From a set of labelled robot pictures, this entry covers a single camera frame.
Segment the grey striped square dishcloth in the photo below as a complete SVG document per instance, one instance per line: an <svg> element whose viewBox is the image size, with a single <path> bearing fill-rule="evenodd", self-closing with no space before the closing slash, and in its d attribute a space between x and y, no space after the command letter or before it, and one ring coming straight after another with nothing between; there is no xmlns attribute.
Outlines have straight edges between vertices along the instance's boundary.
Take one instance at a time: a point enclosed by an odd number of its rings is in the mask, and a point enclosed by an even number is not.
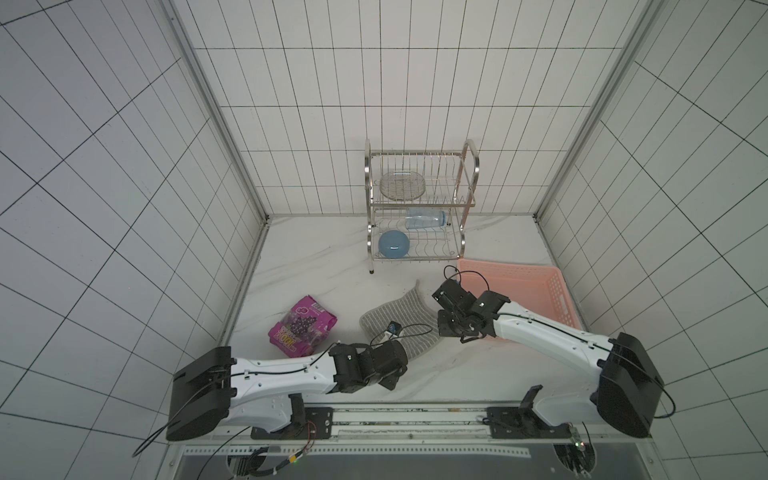
<svg viewBox="0 0 768 480"><path fill-rule="evenodd" d="M418 358L440 341L437 326L438 313L427 305L419 282L398 299L386 302L364 313L359 325L372 345L386 339L396 339L404 347L409 360ZM392 321L403 326L398 337L386 332Z"/></svg>

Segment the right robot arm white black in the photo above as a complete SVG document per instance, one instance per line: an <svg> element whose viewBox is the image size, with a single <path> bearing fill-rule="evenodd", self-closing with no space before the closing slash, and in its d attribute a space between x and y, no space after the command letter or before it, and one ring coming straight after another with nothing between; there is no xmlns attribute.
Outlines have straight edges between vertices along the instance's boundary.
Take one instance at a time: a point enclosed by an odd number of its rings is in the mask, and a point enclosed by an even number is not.
<svg viewBox="0 0 768 480"><path fill-rule="evenodd" d="M463 343L493 337L513 341L573 369L575 383L535 385L518 407L525 429L602 423L634 438L650 434L664 382L642 343L569 327L487 290L475 296L453 279L433 293L442 337Z"/></svg>

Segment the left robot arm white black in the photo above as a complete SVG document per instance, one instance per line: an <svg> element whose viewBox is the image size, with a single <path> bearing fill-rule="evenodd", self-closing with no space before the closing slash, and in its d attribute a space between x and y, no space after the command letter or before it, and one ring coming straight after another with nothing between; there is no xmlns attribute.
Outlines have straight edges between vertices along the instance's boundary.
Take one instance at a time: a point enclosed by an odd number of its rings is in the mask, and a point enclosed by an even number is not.
<svg viewBox="0 0 768 480"><path fill-rule="evenodd" d="M192 440L220 424L273 433L294 422L300 395L352 394L373 385L393 390L407 367L395 340L334 343L321 354L277 360L235 358L229 346L216 347L174 374L165 437Z"/></svg>

